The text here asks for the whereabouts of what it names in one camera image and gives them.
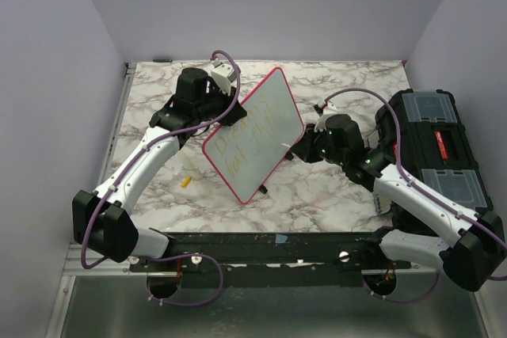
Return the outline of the yellow marker cap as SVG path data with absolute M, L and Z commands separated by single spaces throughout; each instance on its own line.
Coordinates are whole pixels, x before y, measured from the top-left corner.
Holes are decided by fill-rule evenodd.
M 189 186 L 190 182 L 192 181 L 192 179 L 193 179 L 193 178 L 192 178 L 191 176 L 186 177 L 186 178 L 183 180 L 183 182 L 181 183 L 181 187 L 182 187 L 182 188 L 187 188 L 187 187 Z

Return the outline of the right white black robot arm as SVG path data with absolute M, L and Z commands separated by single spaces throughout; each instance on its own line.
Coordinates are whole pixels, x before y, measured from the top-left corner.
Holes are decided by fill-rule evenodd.
M 346 114 L 309 123 L 291 152 L 307 163 L 326 161 L 341 167 L 353 183 L 384 196 L 431 228 L 434 236 L 385 229 L 364 249 L 366 262 L 382 268 L 397 260 L 441 270 L 466 291 L 478 291 L 505 260 L 501 218 L 478 213 L 411 176 L 382 150 L 364 145 L 360 128 Z

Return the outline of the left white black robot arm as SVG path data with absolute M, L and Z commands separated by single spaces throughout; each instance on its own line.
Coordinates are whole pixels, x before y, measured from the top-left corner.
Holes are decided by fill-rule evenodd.
M 212 71 L 185 68 L 175 93 L 155 112 L 138 146 L 104 183 L 78 192 L 71 204 L 74 240 L 103 260 L 147 256 L 159 271 L 176 259 L 167 234 L 139 229 L 130 214 L 154 175 L 193 137 L 214 123 L 230 126 L 247 112 L 239 104 L 240 69 L 219 63 Z

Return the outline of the pink framed whiteboard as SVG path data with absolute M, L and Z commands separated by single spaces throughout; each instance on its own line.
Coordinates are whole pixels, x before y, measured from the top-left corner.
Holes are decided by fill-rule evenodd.
M 217 127 L 202 146 L 204 156 L 236 199 L 246 204 L 304 133 L 304 123 L 283 70 L 273 68 L 246 96 L 247 116 Z

